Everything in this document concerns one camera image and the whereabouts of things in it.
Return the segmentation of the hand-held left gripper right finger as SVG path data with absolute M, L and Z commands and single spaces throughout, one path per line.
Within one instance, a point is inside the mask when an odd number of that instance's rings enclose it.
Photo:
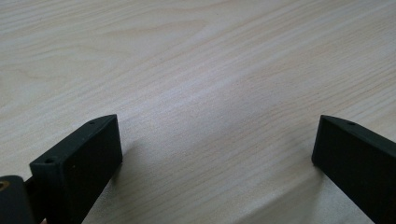
M 396 224 L 396 143 L 322 115 L 311 160 L 375 224 Z

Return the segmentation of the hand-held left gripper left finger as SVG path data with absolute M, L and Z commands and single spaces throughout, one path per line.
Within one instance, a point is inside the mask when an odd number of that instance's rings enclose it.
M 93 119 L 30 163 L 49 224 L 81 224 L 122 163 L 115 115 Z

